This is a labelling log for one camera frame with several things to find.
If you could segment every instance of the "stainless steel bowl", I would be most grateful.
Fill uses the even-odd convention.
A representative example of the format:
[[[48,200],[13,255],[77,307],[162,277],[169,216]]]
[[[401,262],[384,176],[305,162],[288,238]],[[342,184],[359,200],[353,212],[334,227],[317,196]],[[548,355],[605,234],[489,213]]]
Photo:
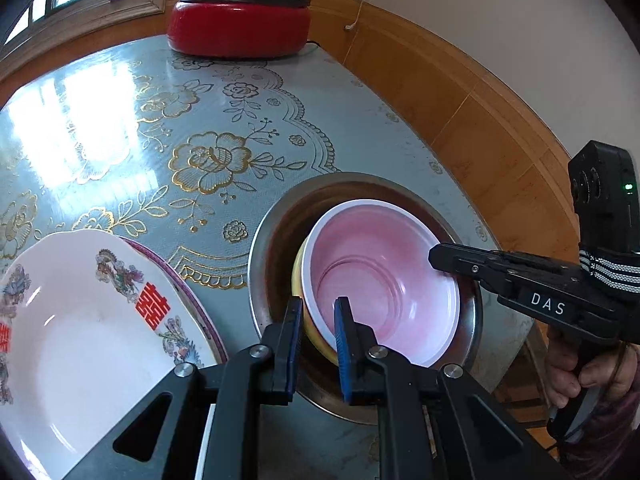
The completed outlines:
[[[331,173],[290,189],[262,219],[249,254],[249,298],[256,330],[281,321],[291,294],[296,253],[313,225],[329,209],[357,198],[383,200],[418,217],[441,242],[459,242],[444,219],[423,199],[393,182],[363,173]],[[458,277],[460,320],[453,341],[433,366],[457,363],[470,368],[482,332],[482,300],[472,280]],[[297,391],[322,410],[360,424],[376,424],[372,406],[342,401],[338,368],[303,336]]]

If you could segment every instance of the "decorative plate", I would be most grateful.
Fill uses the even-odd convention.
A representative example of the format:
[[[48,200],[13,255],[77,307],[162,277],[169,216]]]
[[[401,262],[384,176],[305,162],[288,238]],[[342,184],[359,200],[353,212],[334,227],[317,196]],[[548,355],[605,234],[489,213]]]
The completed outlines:
[[[160,267],[162,272],[165,273],[167,278],[173,283],[174,289],[182,303],[191,314],[194,320],[200,325],[204,336],[209,341],[209,346],[211,346],[211,350],[216,356],[216,361],[219,363],[226,363],[229,359],[228,354],[226,353],[226,348],[222,339],[220,338],[220,334],[216,329],[215,325],[213,325],[213,321],[209,317],[209,314],[204,309],[203,304],[200,302],[198,297],[193,293],[190,289],[187,282],[185,282],[180,275],[175,271],[175,269],[169,265],[166,261],[162,259],[157,253],[153,252],[148,247],[144,246],[140,242],[135,240],[131,240],[130,238],[121,237],[122,240],[126,241],[131,247],[133,247],[137,252],[145,256],[147,259],[151,260],[152,263],[156,264],[156,266]]]
[[[161,269],[100,230],[49,235],[0,282],[0,424],[58,480],[176,364],[220,359]]]

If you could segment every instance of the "hand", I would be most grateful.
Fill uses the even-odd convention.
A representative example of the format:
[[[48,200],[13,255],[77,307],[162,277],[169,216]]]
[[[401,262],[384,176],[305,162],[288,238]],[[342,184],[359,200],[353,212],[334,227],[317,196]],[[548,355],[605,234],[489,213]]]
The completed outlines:
[[[572,370],[578,363],[577,345],[569,343],[562,333],[553,327],[549,327],[547,335],[549,347],[545,358],[546,394],[552,404],[564,408],[569,398],[578,396],[581,387],[606,386],[618,361],[617,350],[599,355],[584,365],[580,377],[576,377]],[[616,378],[607,392],[606,400],[613,402],[624,397],[631,388],[637,367],[638,354],[629,346]]]

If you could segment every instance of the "table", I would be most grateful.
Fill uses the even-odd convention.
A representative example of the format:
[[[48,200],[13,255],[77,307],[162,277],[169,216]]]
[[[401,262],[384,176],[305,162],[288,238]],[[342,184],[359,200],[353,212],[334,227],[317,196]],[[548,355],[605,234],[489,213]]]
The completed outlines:
[[[289,59],[214,62],[172,52],[164,36],[133,41],[18,90],[0,112],[0,132],[0,272],[51,232],[135,238],[188,281],[230,354],[258,341],[246,287],[252,235],[286,190],[317,174],[395,181],[462,243],[496,248],[434,153],[311,44]],[[532,320],[482,298],[472,374],[492,390]],[[377,476],[376,428],[299,396],[265,408],[261,431],[261,478]]]

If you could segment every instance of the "red pot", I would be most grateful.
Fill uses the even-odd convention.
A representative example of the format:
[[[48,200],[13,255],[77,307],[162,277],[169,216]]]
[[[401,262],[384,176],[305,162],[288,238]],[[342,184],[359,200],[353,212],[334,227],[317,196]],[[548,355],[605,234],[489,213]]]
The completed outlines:
[[[305,46],[309,0],[179,0],[169,46],[211,57],[279,57]]]

